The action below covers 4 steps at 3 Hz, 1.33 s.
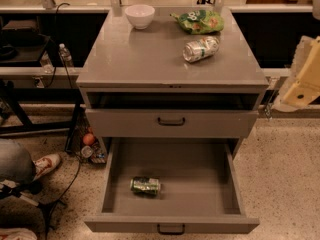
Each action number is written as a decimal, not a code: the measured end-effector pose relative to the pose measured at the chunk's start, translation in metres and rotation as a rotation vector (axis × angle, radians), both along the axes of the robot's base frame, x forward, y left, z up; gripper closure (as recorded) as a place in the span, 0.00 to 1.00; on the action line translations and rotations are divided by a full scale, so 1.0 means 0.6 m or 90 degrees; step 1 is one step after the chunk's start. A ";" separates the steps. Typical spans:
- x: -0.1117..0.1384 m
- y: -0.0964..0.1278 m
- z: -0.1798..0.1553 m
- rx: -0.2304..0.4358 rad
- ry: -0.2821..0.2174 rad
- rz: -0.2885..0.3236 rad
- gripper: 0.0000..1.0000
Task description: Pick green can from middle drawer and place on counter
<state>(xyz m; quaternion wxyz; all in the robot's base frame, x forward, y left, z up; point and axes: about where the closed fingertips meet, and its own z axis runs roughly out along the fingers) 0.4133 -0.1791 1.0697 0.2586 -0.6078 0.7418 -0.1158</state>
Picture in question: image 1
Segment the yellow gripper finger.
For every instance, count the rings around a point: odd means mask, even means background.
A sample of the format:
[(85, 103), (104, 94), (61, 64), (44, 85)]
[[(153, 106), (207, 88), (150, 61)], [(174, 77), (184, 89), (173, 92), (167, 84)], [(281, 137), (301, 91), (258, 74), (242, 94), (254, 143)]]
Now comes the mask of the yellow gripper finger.
[(320, 37), (303, 36), (291, 66), (293, 79), (283, 94), (284, 104), (305, 107), (320, 96)]

